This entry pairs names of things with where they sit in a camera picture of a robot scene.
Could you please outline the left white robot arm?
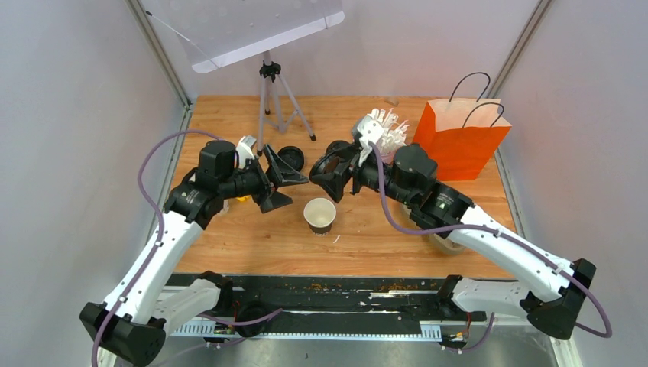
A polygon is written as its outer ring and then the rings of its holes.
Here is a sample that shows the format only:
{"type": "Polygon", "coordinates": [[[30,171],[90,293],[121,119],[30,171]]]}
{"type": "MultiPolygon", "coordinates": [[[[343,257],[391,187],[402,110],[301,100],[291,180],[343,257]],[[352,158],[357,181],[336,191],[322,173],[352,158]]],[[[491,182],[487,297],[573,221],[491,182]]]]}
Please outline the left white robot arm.
{"type": "Polygon", "coordinates": [[[231,281],[207,271],[179,294],[158,297],[186,250],[199,238],[225,200],[250,196],[263,213],[290,205],[279,188],[308,183],[308,178],[281,159],[270,145],[263,155],[244,161],[230,141],[212,140],[199,160],[157,209],[158,228],[121,282],[96,304],[89,302],[79,319],[93,340],[133,366],[150,365],[166,338],[200,313],[228,314],[234,306],[231,281]]]}

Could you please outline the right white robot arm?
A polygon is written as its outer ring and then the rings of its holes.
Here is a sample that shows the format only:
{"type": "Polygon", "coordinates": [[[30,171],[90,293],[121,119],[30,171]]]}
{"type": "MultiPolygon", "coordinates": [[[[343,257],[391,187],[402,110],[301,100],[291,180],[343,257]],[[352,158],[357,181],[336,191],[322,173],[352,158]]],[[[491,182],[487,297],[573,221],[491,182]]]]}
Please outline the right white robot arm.
{"type": "Polygon", "coordinates": [[[309,179],[339,202],[350,186],[367,187],[381,202],[395,200],[409,210],[414,227],[407,235],[437,235],[469,248],[514,276],[512,282],[480,281],[450,275],[436,298],[446,319],[484,311],[523,317],[539,331],[567,340],[579,328],[578,315],[590,290],[596,267],[581,258],[569,261],[551,255],[499,224],[466,195],[436,178],[437,164],[417,144],[399,148],[391,164],[376,147],[357,144],[332,150],[312,167],[309,179]]]}

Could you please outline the black cup lid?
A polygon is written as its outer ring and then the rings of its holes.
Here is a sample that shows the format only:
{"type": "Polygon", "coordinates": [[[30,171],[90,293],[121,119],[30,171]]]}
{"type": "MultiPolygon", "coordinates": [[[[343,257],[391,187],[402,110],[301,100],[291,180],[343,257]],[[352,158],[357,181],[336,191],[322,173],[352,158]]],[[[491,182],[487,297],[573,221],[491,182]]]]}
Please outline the black cup lid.
{"type": "Polygon", "coordinates": [[[349,141],[335,140],[327,146],[326,153],[328,154],[339,149],[347,148],[349,145],[351,145],[349,141]]]}
{"type": "Polygon", "coordinates": [[[338,156],[331,156],[327,162],[323,165],[322,172],[324,174],[332,173],[335,171],[339,165],[340,158],[338,156]]]}

